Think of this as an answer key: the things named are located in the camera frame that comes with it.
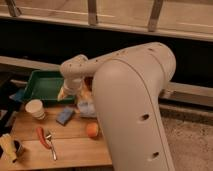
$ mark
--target green tray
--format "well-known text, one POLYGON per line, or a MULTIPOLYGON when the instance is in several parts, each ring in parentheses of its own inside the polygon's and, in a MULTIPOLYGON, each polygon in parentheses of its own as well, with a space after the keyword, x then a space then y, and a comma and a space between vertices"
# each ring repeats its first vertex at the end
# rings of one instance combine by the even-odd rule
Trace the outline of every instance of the green tray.
POLYGON ((45 104, 74 103, 74 96, 68 96, 60 102, 57 101, 63 81, 59 71, 33 71, 25 88, 23 101, 40 99, 45 104))

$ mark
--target railing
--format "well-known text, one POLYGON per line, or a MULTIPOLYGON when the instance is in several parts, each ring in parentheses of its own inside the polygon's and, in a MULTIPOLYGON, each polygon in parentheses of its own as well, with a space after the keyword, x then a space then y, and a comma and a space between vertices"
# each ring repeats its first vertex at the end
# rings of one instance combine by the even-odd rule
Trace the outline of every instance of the railing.
POLYGON ((0 17, 213 41, 212 0, 0 0, 0 17))

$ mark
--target metal spoon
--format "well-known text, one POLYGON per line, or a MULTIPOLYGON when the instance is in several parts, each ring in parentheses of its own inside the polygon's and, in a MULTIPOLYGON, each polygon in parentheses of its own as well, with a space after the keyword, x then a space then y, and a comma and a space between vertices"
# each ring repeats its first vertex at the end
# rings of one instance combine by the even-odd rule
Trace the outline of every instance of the metal spoon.
POLYGON ((46 138, 46 140, 48 140, 48 141, 50 142, 50 144, 51 144, 51 151, 52 151, 53 159, 54 159, 54 160, 57 160, 56 152, 55 152, 53 143, 52 143, 52 141, 51 141, 51 139, 52 139, 52 134, 51 134, 48 130, 45 131, 45 138, 46 138))

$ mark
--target yellow object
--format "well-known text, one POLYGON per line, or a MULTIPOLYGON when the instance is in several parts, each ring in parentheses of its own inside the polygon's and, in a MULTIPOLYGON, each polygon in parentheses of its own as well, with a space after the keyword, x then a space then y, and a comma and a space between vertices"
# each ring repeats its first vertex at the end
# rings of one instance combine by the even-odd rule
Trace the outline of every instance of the yellow object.
POLYGON ((14 163, 17 160, 16 148, 10 134, 3 134, 0 138, 0 145, 3 151, 10 157, 14 163))

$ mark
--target paper cup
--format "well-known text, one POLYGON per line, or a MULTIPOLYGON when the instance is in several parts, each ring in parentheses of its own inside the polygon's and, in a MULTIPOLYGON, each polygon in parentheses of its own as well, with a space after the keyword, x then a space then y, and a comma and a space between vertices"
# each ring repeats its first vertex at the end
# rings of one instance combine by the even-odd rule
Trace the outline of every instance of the paper cup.
POLYGON ((45 118, 43 103, 39 99, 29 101, 25 106, 25 110, 38 120, 45 118))

